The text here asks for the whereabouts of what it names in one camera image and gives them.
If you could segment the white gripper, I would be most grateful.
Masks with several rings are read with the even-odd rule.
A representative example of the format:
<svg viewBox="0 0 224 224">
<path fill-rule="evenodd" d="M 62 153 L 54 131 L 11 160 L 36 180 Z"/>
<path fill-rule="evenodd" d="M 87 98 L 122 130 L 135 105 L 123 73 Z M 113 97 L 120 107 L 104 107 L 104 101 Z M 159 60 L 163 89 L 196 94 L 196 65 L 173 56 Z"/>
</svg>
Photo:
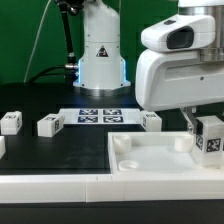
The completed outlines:
<svg viewBox="0 0 224 224">
<path fill-rule="evenodd" d="M 215 19 L 209 15 L 175 15 L 144 29 L 146 50 L 136 68 L 135 96 L 147 111 L 181 108 L 191 134 L 203 124 L 195 108 L 224 101 L 224 62 L 204 62 L 200 49 L 215 40 Z"/>
</svg>

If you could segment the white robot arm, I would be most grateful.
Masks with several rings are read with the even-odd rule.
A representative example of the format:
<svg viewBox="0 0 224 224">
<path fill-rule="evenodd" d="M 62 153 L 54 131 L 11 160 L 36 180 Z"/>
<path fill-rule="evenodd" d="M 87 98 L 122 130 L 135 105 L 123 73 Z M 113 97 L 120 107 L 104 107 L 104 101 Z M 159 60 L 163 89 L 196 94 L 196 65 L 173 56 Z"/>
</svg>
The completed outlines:
<svg viewBox="0 0 224 224">
<path fill-rule="evenodd" d="M 74 86 L 111 95 L 130 85 L 120 56 L 118 14 L 87 0 L 84 55 Z M 224 101 L 224 0 L 179 0 L 178 13 L 144 29 L 146 47 L 136 67 L 135 96 L 147 111 L 179 108 L 195 130 L 192 109 Z"/>
</svg>

